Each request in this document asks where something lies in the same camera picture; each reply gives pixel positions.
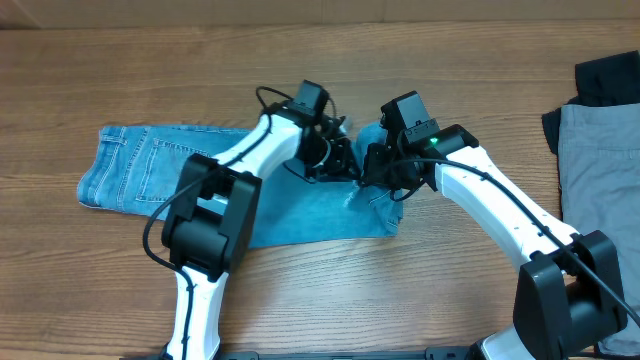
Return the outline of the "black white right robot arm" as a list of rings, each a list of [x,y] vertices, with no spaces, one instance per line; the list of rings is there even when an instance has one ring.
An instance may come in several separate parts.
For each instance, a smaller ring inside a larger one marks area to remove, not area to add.
[[[581,233],[548,213],[464,127],[440,128],[415,91],[383,105],[380,125],[386,141],[369,145],[363,185],[407,196],[428,185],[465,210],[518,273],[510,326],[470,346],[429,348],[426,358],[569,359],[639,321],[605,233]]]

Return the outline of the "light blue denim jeans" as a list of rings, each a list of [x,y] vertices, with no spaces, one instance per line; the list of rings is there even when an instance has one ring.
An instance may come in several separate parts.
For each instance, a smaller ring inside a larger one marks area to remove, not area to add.
[[[212,157],[248,134],[240,128],[199,125],[108,126],[96,160],[77,187],[91,208],[150,215],[174,194],[186,159]],[[324,240],[394,236],[403,205],[386,188],[355,182],[308,183],[289,161],[263,183],[253,248]]]

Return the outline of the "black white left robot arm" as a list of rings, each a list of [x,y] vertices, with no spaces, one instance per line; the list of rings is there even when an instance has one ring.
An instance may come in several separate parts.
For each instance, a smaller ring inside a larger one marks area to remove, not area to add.
[[[265,105],[256,127],[213,157],[189,156],[176,191],[161,207],[161,233],[176,274],[174,330],[162,359],[213,359],[220,347],[219,316],[230,273],[253,234],[262,183],[292,159],[322,182],[354,181],[360,170],[342,127],[327,115],[329,93],[305,80],[294,96]]]

